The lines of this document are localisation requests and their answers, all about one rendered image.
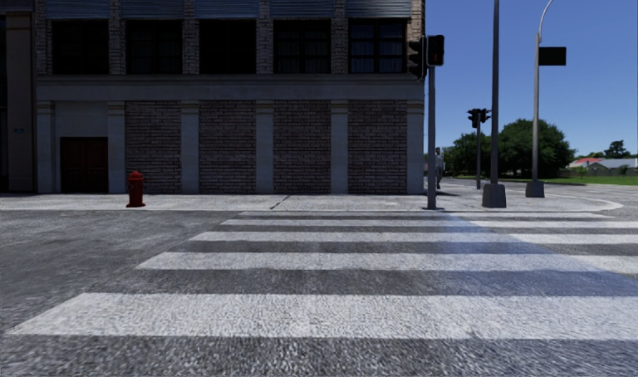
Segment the brown brick building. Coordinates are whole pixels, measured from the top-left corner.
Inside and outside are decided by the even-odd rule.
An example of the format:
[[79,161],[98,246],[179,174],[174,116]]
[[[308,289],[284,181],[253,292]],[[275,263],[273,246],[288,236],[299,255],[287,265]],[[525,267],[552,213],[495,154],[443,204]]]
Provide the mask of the brown brick building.
[[425,0],[34,0],[41,193],[415,194]]

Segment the traffic light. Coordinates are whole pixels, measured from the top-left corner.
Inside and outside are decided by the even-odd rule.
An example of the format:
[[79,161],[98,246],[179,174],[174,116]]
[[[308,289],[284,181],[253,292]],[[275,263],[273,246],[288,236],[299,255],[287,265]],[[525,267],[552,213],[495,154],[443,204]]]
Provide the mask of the traffic light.
[[428,171],[427,171],[427,209],[436,210],[438,193],[438,156],[436,154],[436,89],[435,66],[428,64],[428,40],[426,35],[421,35],[416,41],[409,42],[409,72],[420,80],[427,80],[424,84],[424,93],[427,96],[427,144],[428,144]]
[[482,186],[482,134],[481,125],[491,118],[491,110],[472,109],[468,111],[468,119],[472,122],[472,127],[476,129],[476,189]]

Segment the red fire hydrant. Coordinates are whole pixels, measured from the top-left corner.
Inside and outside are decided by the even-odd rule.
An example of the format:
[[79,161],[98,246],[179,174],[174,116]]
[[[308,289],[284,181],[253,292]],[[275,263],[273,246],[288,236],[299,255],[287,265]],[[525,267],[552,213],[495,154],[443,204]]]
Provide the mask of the red fire hydrant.
[[143,202],[144,177],[139,171],[131,172],[127,179],[129,202],[127,208],[141,208],[145,206]]

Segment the grey pole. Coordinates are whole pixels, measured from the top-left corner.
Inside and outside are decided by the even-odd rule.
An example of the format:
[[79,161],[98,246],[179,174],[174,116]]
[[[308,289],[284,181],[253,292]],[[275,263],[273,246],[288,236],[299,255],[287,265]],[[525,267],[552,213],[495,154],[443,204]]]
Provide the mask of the grey pole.
[[491,150],[490,180],[483,189],[485,208],[506,208],[504,185],[498,181],[498,132],[499,132],[499,20],[500,0],[493,0],[493,54],[492,54],[492,109],[491,109]]

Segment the trees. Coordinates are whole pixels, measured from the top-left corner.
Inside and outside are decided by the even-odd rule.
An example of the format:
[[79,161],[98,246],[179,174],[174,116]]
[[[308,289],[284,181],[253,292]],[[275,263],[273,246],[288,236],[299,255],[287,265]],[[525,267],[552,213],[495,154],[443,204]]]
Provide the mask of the trees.
[[[577,157],[565,134],[545,120],[538,122],[538,177],[555,178]],[[491,137],[482,134],[482,174],[490,174]],[[476,174],[476,136],[462,134],[443,150],[446,172]],[[498,173],[530,178],[532,174],[532,121],[518,119],[498,133]]]

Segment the grey street lamp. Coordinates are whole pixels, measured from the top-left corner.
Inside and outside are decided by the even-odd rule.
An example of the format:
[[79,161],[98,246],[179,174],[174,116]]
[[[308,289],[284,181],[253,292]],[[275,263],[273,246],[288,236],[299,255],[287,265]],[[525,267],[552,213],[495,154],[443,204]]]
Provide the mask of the grey street lamp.
[[525,195],[527,198],[544,198],[544,182],[538,179],[538,121],[539,121],[539,61],[540,43],[542,42],[542,25],[548,8],[554,0],[549,0],[542,11],[537,33],[535,36],[534,53],[534,93],[533,93],[533,116],[532,116],[532,180],[527,183]]

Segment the row of buildings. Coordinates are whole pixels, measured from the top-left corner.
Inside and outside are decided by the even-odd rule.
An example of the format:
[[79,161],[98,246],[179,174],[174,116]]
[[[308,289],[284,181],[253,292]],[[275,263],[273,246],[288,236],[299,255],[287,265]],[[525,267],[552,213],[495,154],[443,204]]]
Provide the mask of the row of buildings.
[[570,163],[567,169],[573,172],[585,169],[587,176],[636,176],[638,174],[638,158],[582,158]]

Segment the dark building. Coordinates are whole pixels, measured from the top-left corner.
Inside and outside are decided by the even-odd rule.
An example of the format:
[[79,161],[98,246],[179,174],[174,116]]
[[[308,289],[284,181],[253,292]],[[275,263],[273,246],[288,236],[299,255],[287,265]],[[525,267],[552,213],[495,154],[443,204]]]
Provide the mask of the dark building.
[[34,0],[0,0],[0,192],[36,184]]

